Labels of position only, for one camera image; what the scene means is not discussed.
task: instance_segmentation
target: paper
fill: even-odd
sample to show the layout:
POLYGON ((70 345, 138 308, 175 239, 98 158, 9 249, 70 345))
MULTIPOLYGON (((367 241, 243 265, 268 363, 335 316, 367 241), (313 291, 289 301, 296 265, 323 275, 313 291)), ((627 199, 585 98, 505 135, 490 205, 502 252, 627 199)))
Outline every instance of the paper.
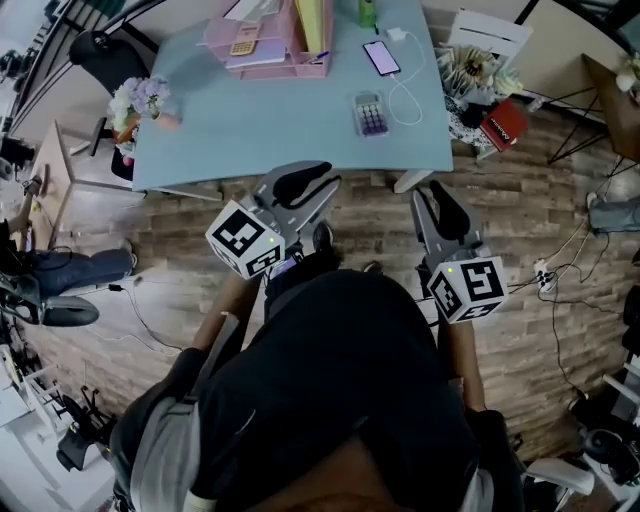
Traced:
POLYGON ((324 48, 324 1, 296 0, 302 28, 310 53, 322 53, 324 48))
POLYGON ((240 0, 225 19, 257 23, 263 16, 280 12, 280 0, 240 0))

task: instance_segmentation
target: red book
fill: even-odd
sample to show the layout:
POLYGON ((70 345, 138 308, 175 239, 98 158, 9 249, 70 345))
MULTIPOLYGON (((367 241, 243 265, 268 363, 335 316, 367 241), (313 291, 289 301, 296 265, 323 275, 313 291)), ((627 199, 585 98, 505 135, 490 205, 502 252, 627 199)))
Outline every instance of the red book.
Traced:
POLYGON ((498 151, 502 152, 520 137, 528 126, 527 118, 507 99, 491 111, 482 121, 480 129, 498 151))

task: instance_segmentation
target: power strip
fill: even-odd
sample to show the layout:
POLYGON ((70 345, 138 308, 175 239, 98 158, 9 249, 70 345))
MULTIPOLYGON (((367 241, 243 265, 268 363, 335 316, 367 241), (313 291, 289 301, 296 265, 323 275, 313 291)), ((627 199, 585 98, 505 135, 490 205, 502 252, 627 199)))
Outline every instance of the power strip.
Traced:
POLYGON ((541 293, 549 293, 553 288, 553 274, 547 270, 547 262, 537 260, 533 264, 533 273, 537 278, 538 289, 541 293))

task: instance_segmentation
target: pink file organizer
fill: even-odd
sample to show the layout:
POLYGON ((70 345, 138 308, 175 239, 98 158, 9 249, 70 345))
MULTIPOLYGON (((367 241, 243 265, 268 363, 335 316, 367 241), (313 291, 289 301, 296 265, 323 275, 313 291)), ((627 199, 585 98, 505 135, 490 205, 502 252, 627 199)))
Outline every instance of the pink file organizer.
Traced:
MULTIPOLYGON (((204 32, 204 43, 224 65, 229 58, 231 46, 242 22, 227 20, 224 15, 237 0, 222 0, 219 13, 211 19, 204 32)), ((326 51, 331 52, 333 34, 333 0, 324 0, 324 43, 326 51)), ((324 78, 329 72, 331 53, 320 59, 319 64, 308 62, 316 54, 304 50, 304 31, 295 0, 283 0, 282 9, 277 14, 262 18, 262 27, 258 34, 258 44, 266 39, 281 39, 286 47, 284 62, 272 64, 253 64, 229 69, 229 73, 240 80, 264 80, 270 78, 324 78)))

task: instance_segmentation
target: calculator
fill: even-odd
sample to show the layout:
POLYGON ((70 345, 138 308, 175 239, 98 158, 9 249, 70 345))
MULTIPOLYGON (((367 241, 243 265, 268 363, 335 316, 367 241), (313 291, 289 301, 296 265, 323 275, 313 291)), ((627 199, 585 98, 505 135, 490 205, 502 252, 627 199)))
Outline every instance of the calculator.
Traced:
POLYGON ((232 57, 244 57, 245 55, 251 55, 255 49, 255 41, 235 43, 231 46, 229 55, 231 55, 232 57))
POLYGON ((389 133, 382 96, 376 92, 362 92, 354 100, 358 133, 363 137, 376 137, 389 133))

